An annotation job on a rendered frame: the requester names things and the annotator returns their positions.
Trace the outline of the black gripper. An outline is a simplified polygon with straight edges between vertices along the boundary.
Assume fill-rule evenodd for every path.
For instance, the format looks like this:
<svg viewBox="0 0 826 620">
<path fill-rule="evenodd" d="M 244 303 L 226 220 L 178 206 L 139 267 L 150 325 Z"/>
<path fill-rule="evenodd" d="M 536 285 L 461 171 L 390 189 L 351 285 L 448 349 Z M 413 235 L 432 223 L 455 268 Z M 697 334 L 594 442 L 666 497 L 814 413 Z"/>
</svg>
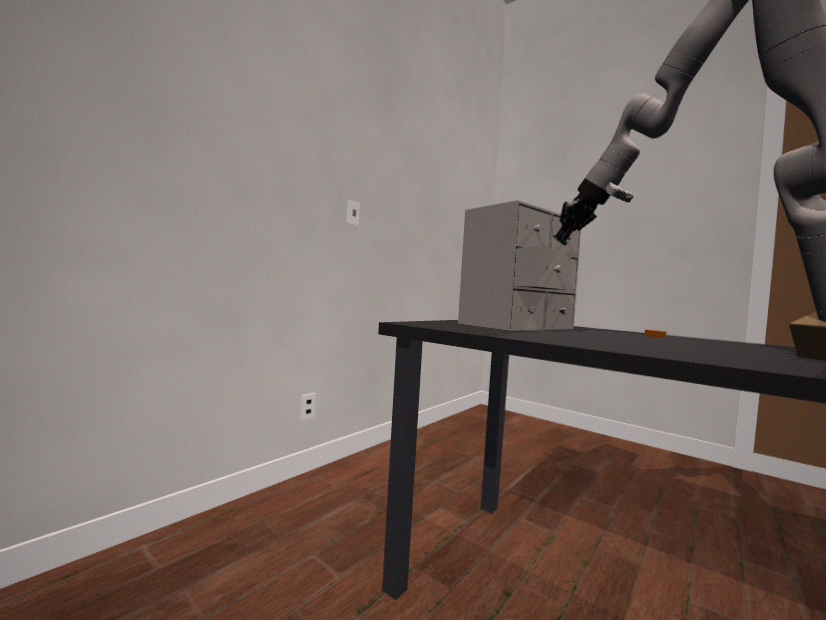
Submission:
<svg viewBox="0 0 826 620">
<path fill-rule="evenodd" d="M 595 185 L 586 178 L 584 178 L 584 180 L 578 187 L 578 191 L 579 195 L 576 198 L 574 198 L 573 202 L 564 202 L 563 204 L 560 216 L 560 222 L 562 223 L 562 227 L 554 237 L 558 242 L 562 242 L 563 240 L 566 241 L 573 231 L 581 230 L 587 224 L 593 221 L 597 217 L 597 215 L 595 215 L 593 212 L 596 210 L 597 205 L 605 204 L 605 202 L 611 196 L 605 192 L 606 190 Z"/>
</svg>

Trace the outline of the beige drawer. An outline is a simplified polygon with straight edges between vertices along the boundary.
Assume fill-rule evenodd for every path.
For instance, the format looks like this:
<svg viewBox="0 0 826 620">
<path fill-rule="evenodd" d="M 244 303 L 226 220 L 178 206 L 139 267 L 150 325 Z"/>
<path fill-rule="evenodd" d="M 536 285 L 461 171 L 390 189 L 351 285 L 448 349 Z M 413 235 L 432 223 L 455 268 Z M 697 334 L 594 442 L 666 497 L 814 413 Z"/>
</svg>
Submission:
<svg viewBox="0 0 826 620">
<path fill-rule="evenodd" d="M 549 248 L 550 227 L 549 214 L 519 205 L 516 244 Z"/>
<path fill-rule="evenodd" d="M 544 310 L 543 293 L 513 290 L 510 328 L 543 328 Z"/>
<path fill-rule="evenodd" d="M 569 290 L 570 266 L 569 252 L 541 246 L 516 248 L 513 286 Z"/>
<path fill-rule="evenodd" d="M 560 291 L 575 292 L 576 271 L 577 271 L 577 262 L 576 262 L 575 259 L 571 259 L 569 290 L 560 290 Z"/>
<path fill-rule="evenodd" d="M 554 239 L 553 234 L 557 233 L 562 223 L 559 221 L 559 217 L 553 216 L 552 222 L 552 236 L 551 236 L 551 248 L 555 250 L 565 251 L 571 253 L 573 256 L 578 256 L 578 245 L 579 245 L 579 231 L 576 230 L 571 233 L 569 238 L 566 240 L 567 245 L 563 245 L 562 243 L 558 242 Z"/>
<path fill-rule="evenodd" d="M 573 311 L 572 295 L 547 293 L 545 328 L 572 327 Z"/>
</svg>

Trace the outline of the white small chest of drawers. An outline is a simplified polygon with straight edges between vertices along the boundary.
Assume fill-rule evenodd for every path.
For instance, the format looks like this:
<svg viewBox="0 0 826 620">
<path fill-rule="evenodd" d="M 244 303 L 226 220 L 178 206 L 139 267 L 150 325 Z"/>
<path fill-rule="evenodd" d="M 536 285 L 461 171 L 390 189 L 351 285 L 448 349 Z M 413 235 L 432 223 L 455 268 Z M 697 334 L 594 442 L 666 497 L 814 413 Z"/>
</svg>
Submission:
<svg viewBox="0 0 826 620">
<path fill-rule="evenodd" d="M 578 256 L 571 255 L 577 262 L 575 292 L 513 286 L 516 248 L 530 247 L 516 244 L 519 205 L 550 214 L 551 248 L 553 216 L 561 214 L 518 200 L 465 210 L 458 324 L 508 331 L 573 329 L 581 230 Z M 545 293 L 543 328 L 510 328 L 513 290 Z M 545 328 L 547 292 L 573 295 L 572 327 Z"/>
</svg>

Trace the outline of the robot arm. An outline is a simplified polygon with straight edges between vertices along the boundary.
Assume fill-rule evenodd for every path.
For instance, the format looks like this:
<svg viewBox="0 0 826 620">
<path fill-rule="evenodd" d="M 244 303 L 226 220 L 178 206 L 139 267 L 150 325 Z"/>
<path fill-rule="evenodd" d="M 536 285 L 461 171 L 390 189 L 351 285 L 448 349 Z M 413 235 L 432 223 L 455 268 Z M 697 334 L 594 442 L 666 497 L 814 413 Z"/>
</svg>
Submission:
<svg viewBox="0 0 826 620">
<path fill-rule="evenodd" d="M 748 1 L 708 2 L 656 73 L 655 81 L 667 91 L 666 101 L 647 94 L 633 97 L 587 180 L 615 198 L 632 200 L 634 195 L 618 186 L 640 154 L 629 139 L 631 129 L 653 139 L 669 130 L 691 81 Z M 826 16 L 821 0 L 752 4 L 766 85 L 809 117 L 819 139 L 781 155 L 774 181 L 795 231 L 818 319 L 826 322 L 826 201 L 819 195 L 826 193 Z"/>
</svg>

